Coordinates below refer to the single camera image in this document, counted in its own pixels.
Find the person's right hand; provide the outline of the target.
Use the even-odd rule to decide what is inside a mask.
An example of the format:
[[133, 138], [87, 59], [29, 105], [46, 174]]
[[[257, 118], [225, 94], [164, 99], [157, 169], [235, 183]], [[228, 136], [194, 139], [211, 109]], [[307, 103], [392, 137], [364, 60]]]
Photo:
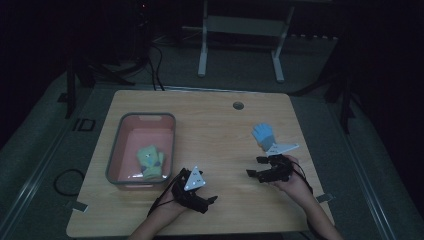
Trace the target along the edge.
[[286, 155], [291, 161], [294, 171], [288, 181], [276, 181], [272, 185], [277, 189], [286, 193], [293, 201], [298, 204], [305, 202], [309, 199], [314, 199], [313, 193], [311, 192], [309, 185], [306, 183], [305, 178], [301, 174], [299, 162], [296, 158], [290, 155]]

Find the silver floor rail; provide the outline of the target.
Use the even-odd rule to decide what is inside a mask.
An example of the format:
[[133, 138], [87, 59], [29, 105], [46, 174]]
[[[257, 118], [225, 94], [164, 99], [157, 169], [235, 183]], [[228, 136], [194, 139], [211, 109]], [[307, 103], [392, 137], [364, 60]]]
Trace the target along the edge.
[[65, 233], [70, 215], [66, 204], [73, 201], [74, 196], [60, 194], [54, 184], [65, 169], [58, 150], [69, 132], [64, 128], [58, 133], [24, 183], [0, 223], [0, 240], [69, 239]]
[[370, 179], [365, 172], [362, 161], [353, 145], [351, 135], [341, 124], [337, 107], [333, 104], [329, 104], [328, 109], [338, 130], [342, 134], [343, 142], [347, 148], [349, 158], [351, 159], [353, 165], [353, 172], [361, 188], [362, 195], [367, 203], [369, 212], [378, 229], [381, 239], [396, 240], [392, 227], [387, 220], [386, 213], [384, 212], [381, 202], [376, 195], [374, 187], [372, 186]]

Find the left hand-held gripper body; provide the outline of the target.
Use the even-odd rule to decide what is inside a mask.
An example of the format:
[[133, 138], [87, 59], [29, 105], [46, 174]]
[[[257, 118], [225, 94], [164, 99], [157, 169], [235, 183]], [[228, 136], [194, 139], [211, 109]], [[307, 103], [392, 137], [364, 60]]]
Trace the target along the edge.
[[174, 200], [184, 207], [204, 214], [208, 210], [206, 199], [199, 197], [196, 191], [206, 185], [202, 177], [202, 172], [195, 166], [188, 177], [181, 176], [180, 173], [174, 178], [172, 194]]

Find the black tripod stand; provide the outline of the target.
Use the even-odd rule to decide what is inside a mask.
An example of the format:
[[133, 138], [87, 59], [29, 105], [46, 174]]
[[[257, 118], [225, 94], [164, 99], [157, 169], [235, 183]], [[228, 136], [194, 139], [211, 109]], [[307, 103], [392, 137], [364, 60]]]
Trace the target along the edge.
[[132, 82], [124, 80], [118, 74], [87, 56], [74, 57], [66, 64], [66, 92], [62, 93], [58, 99], [59, 102], [66, 104], [66, 119], [69, 119], [76, 109], [76, 78], [79, 78], [88, 87], [93, 87], [95, 80], [89, 77], [92, 69], [100, 72], [113, 82], [133, 86]]

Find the pink basin with grey rim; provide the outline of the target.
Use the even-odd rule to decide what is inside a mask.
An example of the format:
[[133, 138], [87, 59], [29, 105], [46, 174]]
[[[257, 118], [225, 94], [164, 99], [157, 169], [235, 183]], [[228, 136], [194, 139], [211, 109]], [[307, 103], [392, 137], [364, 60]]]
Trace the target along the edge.
[[[106, 179], [122, 190], [161, 188], [173, 170], [176, 119], [170, 113], [127, 113], [119, 122], [106, 168]], [[164, 154], [162, 178], [137, 177], [139, 149], [154, 145]]]

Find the white metal table frame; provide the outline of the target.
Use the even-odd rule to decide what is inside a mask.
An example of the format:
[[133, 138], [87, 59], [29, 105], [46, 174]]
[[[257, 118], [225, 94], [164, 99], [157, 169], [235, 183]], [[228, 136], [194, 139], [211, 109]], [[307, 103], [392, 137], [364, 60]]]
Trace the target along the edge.
[[331, 0], [183, 0], [182, 15], [193, 21], [200, 32], [198, 77], [205, 77], [213, 34], [241, 37], [265, 37], [275, 40], [270, 50], [275, 80], [285, 81], [281, 61], [286, 39], [305, 14], [318, 13]]

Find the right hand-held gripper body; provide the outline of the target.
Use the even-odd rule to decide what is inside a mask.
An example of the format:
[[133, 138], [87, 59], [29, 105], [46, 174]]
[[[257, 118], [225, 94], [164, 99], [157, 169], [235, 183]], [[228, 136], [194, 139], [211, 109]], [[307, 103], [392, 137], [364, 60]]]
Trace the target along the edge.
[[287, 182], [294, 170], [293, 162], [284, 153], [298, 148], [298, 144], [274, 143], [266, 152], [267, 163], [271, 168], [261, 174], [262, 182], [284, 181]]

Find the blue knit glove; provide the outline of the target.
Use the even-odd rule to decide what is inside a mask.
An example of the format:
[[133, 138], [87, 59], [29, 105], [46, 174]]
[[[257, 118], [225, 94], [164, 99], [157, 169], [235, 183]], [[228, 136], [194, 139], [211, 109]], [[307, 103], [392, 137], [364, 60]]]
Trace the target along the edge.
[[260, 123], [255, 125], [251, 134], [264, 151], [268, 151], [276, 143], [273, 129], [269, 124]]

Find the person's left hand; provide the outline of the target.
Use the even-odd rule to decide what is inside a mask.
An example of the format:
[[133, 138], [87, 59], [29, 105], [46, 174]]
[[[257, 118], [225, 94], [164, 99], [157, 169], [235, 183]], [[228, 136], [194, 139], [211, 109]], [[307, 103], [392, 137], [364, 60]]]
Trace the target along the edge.
[[182, 206], [174, 200], [174, 196], [171, 191], [168, 191], [160, 201], [158, 209], [162, 212], [165, 217], [175, 219], [187, 210], [187, 207]]

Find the black metal stand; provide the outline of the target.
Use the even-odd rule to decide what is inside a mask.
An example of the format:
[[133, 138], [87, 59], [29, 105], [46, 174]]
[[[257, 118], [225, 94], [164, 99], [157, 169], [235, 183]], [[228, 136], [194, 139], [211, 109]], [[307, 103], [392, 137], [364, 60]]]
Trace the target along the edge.
[[339, 122], [343, 131], [349, 134], [349, 119], [354, 117], [350, 103], [353, 100], [352, 83], [357, 70], [357, 57], [355, 34], [351, 30], [345, 30], [338, 38], [318, 79], [300, 90], [290, 92], [289, 95], [303, 96], [327, 85], [324, 100], [326, 103], [335, 103], [342, 97]]

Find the grey power strip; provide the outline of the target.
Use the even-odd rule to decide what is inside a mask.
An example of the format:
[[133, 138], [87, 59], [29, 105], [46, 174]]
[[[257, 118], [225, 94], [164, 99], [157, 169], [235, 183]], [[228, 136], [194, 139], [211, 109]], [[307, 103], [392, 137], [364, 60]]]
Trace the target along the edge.
[[328, 41], [337, 41], [339, 38], [334, 36], [328, 36], [328, 35], [307, 35], [307, 34], [297, 34], [297, 33], [290, 33], [288, 35], [290, 38], [295, 39], [305, 39], [305, 40], [328, 40]]

